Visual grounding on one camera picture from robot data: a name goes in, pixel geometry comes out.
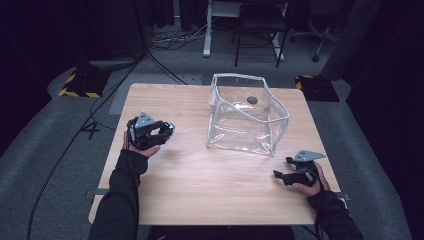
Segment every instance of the round black object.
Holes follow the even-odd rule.
[[[256,97],[250,96],[250,97],[247,98],[247,102],[250,103],[250,104],[256,104],[256,103],[258,103],[258,99]]]

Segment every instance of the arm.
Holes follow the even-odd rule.
[[[138,186],[147,160],[159,146],[140,151],[124,146],[109,180],[109,192],[101,200],[88,239],[136,239],[138,228]]]
[[[319,164],[315,163],[319,177],[324,185],[324,191],[320,191],[319,182],[312,187],[295,183],[293,187],[308,196],[308,202],[317,210],[318,224],[328,234],[330,239],[363,239],[361,231],[349,215],[342,200],[330,190],[327,180]]]

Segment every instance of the person's left hand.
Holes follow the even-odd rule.
[[[124,144],[122,145],[122,149],[127,149],[128,147],[128,137],[127,137],[127,131],[124,132]],[[146,157],[151,157],[153,155],[155,155],[157,152],[159,152],[160,150],[160,146],[156,145],[153,146],[147,150],[140,150],[137,149],[136,147],[134,147],[133,145],[130,144],[130,147],[128,148],[128,150],[139,153],[141,155],[144,155]]]

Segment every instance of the chair wheel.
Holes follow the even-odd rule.
[[[312,61],[314,61],[314,62],[318,62],[318,61],[319,61],[319,55],[315,54],[315,55],[312,57]]]

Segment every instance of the hand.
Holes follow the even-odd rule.
[[[127,137],[127,131],[124,132],[124,144],[122,145],[122,149],[127,149],[128,147],[128,137]],[[136,147],[134,147],[133,145],[130,144],[130,147],[128,148],[128,150],[139,153],[141,155],[144,155],[146,157],[151,157],[153,155],[155,155],[157,152],[159,152],[160,146],[156,145],[153,146],[147,150],[140,150]]]
[[[325,179],[325,177],[324,177],[324,172],[322,171],[321,166],[318,163],[316,163],[315,161],[314,161],[314,163],[315,163],[315,166],[318,169],[319,178],[321,179],[321,182],[324,185],[324,190],[330,190],[330,186],[328,185],[327,179]],[[318,180],[315,181],[314,185],[312,185],[311,187],[308,187],[308,186],[303,185],[301,183],[293,183],[292,186],[293,186],[294,189],[305,194],[308,197],[311,197],[311,196],[313,196],[313,195],[315,195],[315,194],[317,194],[321,191],[320,184],[319,184]]]

